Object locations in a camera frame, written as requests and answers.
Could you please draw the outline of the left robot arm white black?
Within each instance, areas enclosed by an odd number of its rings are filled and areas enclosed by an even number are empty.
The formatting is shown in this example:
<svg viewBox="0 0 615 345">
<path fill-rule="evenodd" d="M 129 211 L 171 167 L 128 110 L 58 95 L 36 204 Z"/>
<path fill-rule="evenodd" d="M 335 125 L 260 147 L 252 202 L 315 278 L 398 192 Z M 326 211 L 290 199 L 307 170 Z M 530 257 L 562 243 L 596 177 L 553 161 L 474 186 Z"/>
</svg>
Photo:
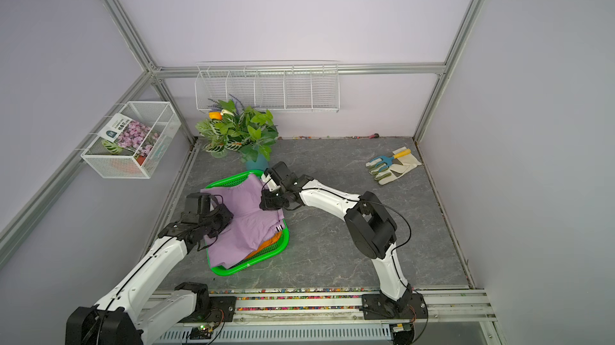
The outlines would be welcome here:
<svg viewBox="0 0 615 345">
<path fill-rule="evenodd" d="M 235 302 L 210 298 L 204 283 L 184 282 L 152 309 L 144 307 L 171 270 L 203 238 L 218 239 L 233 219 L 223 196 L 194 193 L 188 210 L 158 233 L 147 254 L 127 276 L 93 306 L 79 307 L 68 318 L 67 344 L 152 344 L 184 319 L 202 320 L 214 337 L 232 322 Z"/>
</svg>

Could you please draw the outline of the purple pants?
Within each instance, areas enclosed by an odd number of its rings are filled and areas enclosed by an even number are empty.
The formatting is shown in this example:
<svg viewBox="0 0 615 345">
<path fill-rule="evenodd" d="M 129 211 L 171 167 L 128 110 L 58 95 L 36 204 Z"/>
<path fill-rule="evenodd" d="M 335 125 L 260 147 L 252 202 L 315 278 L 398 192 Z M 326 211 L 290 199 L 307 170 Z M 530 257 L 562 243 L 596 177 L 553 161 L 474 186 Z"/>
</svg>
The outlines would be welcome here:
<svg viewBox="0 0 615 345">
<path fill-rule="evenodd" d="M 202 189 L 203 193 L 214 194 L 233 214 L 218 239 L 204 238 L 210 268 L 229 270 L 258 252 L 265 242 L 281 237 L 285 228 L 283 212 L 260 208 L 263 185 L 260 175 L 250 173 L 235 186 Z"/>
</svg>

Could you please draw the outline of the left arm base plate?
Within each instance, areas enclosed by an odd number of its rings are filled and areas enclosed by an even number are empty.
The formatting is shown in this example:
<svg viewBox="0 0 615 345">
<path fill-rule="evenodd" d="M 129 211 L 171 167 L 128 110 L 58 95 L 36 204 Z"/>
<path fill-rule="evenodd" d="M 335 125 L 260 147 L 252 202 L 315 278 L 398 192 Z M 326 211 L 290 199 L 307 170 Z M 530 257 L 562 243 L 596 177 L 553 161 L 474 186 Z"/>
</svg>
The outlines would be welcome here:
<svg viewBox="0 0 615 345">
<path fill-rule="evenodd" d="M 230 296 L 214 295 L 207 298 L 198 298 L 195 311 L 183 319 L 184 323 L 213 323 L 232 322 L 235 314 L 236 298 Z"/>
</svg>

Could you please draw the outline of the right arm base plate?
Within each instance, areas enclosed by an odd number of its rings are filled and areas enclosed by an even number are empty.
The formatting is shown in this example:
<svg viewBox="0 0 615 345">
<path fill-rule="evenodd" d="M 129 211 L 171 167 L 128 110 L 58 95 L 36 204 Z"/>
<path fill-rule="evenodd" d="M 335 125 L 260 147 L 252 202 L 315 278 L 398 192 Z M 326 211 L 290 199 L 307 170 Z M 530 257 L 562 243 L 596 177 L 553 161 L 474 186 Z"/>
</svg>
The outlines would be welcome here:
<svg viewBox="0 0 615 345">
<path fill-rule="evenodd" d="M 405 292 L 399 300 L 392 300 L 382 293 L 362 295 L 360 311 L 366 320 L 410 320 L 427 319 L 429 311 L 424 296 Z"/>
</svg>

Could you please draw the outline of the green plastic basket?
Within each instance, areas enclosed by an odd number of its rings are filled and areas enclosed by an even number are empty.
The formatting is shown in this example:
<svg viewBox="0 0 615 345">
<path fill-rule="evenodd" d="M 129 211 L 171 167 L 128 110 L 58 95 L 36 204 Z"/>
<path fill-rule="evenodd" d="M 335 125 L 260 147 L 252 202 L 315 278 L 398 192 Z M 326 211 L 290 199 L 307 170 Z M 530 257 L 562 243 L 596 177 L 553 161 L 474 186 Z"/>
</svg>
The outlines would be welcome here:
<svg viewBox="0 0 615 345">
<path fill-rule="evenodd" d="M 248 176 L 248 174 L 250 173 L 256 173 L 258 175 L 263 176 L 263 172 L 261 170 L 248 170 L 245 171 L 243 173 L 239 173 L 238 175 L 232 175 L 231 177 L 227 177 L 227 178 L 223 178 L 219 181 L 216 181 L 214 183 L 211 183 L 210 185 L 206 186 L 205 188 L 209 188 L 212 186 L 235 186 L 237 184 L 240 183 L 240 180 L 246 178 Z M 240 271 L 243 271 L 245 269 L 247 269 L 248 267 L 254 266 L 258 263 L 261 263 L 264 260 L 270 259 L 280 253 L 282 253 L 286 247 L 288 246 L 289 243 L 289 239 L 290 239 L 290 233 L 287 227 L 287 224 L 284 220 L 284 224 L 285 224 L 285 228 L 283 229 L 283 237 L 280 239 L 280 242 L 278 242 L 278 245 L 275 249 L 273 249 L 272 251 L 265 253 L 263 255 L 260 255 L 258 257 L 249 259 L 249 260 L 243 260 L 242 262 L 240 262 L 239 264 L 237 264 L 236 266 L 232 267 L 229 270 L 226 270 L 222 267 L 216 267 L 216 268 L 211 268 L 211 271 L 214 272 L 214 274 L 218 275 L 218 276 L 229 276 L 229 275 L 233 275 L 236 274 Z"/>
</svg>

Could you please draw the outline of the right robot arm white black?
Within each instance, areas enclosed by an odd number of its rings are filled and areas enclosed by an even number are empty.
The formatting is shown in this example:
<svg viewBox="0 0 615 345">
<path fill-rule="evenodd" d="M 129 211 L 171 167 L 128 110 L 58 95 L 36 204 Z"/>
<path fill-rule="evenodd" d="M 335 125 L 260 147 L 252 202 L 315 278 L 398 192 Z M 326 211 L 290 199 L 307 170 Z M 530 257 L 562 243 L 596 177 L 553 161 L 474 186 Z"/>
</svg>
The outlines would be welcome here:
<svg viewBox="0 0 615 345">
<path fill-rule="evenodd" d="M 311 176 L 299 177 L 285 162 L 267 168 L 262 181 L 262 210 L 313 207 L 343 220 L 358 251 L 373 262 L 381 294 L 394 303 L 409 303 L 413 288 L 398 259 L 400 245 L 392 207 L 369 191 L 350 194 L 325 186 Z"/>
</svg>

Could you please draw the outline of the orange pants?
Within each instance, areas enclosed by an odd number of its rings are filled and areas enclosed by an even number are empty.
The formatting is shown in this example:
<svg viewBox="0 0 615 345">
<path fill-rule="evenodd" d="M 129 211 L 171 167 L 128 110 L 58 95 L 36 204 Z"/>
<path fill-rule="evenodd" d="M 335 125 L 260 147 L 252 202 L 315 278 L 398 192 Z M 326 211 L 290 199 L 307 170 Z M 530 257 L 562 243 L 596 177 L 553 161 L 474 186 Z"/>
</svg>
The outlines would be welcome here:
<svg viewBox="0 0 615 345">
<path fill-rule="evenodd" d="M 278 233 L 276 233 L 271 239 L 264 241 L 256 251 L 253 251 L 251 254 L 249 254 L 245 260 L 249 260 L 255 257 L 258 257 L 260 255 L 263 255 L 265 253 L 268 253 L 270 251 L 272 251 L 273 249 L 275 249 L 278 245 L 278 242 L 280 242 L 280 239 L 283 237 L 283 231 L 280 231 Z"/>
</svg>

